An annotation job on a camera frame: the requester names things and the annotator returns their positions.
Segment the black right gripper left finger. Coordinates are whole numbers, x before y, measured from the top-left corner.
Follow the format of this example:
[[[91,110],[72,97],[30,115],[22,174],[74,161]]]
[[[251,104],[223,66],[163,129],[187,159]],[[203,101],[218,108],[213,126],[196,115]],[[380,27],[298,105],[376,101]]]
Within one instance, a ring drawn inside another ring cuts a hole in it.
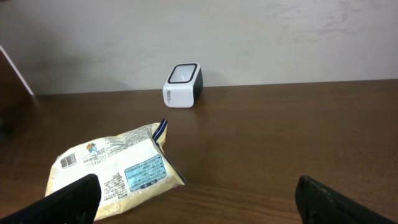
[[[88,174],[1,219],[1,224],[92,224],[101,200],[98,176]]]

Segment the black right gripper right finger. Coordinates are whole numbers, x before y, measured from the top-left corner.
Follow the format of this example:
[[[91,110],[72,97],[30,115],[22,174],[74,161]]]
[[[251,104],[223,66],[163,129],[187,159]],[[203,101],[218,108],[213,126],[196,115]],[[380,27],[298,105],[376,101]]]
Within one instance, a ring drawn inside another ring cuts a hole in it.
[[[303,224],[397,224],[307,175],[298,180],[295,203]]]

